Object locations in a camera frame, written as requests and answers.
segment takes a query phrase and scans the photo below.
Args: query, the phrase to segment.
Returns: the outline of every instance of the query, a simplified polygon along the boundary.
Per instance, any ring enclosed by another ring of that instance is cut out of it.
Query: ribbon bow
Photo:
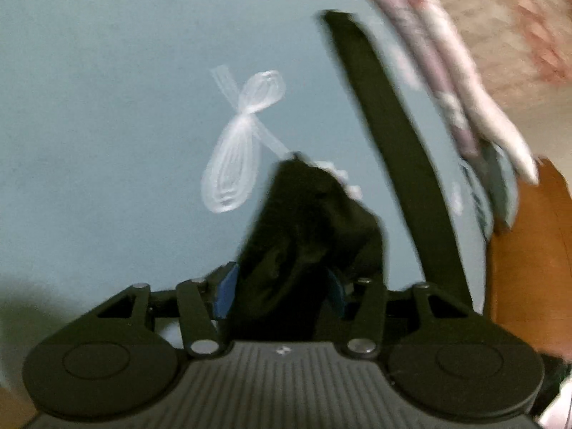
[[[285,85],[278,71],[254,74],[241,91],[227,66],[214,69],[213,76],[236,115],[222,131],[202,176],[202,199],[213,213],[224,213],[242,205],[254,188],[259,142],[280,159],[290,155],[290,150],[256,117],[284,96]]]

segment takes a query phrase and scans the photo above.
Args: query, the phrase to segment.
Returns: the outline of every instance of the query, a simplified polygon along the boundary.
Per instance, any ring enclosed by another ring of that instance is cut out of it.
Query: black fabric
[[[572,364],[562,357],[547,354],[540,354],[540,356],[544,363],[544,380],[529,412],[534,417],[540,417],[558,397],[562,383],[570,377],[570,372],[572,372]]]
[[[472,308],[439,180],[372,44],[350,15],[328,11],[321,19],[393,182],[425,279]]]
[[[334,176],[295,156],[279,164],[238,263],[227,340],[311,340],[325,268],[348,278],[381,271],[381,230]]]

